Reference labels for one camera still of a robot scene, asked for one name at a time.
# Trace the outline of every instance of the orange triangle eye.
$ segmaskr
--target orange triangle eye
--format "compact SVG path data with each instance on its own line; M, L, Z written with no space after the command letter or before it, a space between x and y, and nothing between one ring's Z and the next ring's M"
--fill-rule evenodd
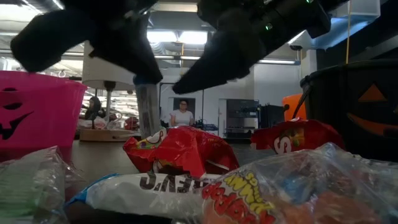
M386 97L381 93L379 88L372 84L368 90L361 97L359 97L358 102L381 102L387 101Z

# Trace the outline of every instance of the pink jack-o-lantern bucket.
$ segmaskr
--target pink jack-o-lantern bucket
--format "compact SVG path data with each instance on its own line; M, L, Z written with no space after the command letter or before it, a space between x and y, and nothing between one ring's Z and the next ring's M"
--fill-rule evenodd
M86 89L49 75L0 71L0 161L51 146L69 161Z

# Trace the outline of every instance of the person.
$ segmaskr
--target person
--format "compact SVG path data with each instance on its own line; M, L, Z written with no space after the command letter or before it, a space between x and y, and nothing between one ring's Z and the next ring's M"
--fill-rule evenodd
M175 126L191 126L193 125L193 114L187 110L188 100L180 100L180 109L173 111L170 115L172 117L171 124Z
M94 118L93 116L99 116L100 118L106 116L105 110L102 109L100 99L96 96L90 98L90 105L85 113L85 119L92 120Z

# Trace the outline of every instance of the red candy bag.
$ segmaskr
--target red candy bag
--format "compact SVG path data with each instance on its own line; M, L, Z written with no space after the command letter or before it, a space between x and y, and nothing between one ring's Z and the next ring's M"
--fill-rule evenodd
M154 149L139 149L138 142L129 141L124 150L140 172L152 167L155 172L161 172L168 166L200 178L204 174L226 174L239 167L228 143L189 126L169 129L165 139Z
M330 125L315 120L293 119L272 128L259 129L251 136L256 149L273 149L278 154L316 149L327 142L344 149L341 136Z

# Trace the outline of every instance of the white shirt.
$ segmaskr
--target white shirt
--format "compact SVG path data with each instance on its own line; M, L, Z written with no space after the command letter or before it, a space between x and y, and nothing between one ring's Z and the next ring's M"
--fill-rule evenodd
M180 110L175 110L171 115L175 116L176 126L189 126L189 122L193 119L193 114L190 111L185 111L183 113Z

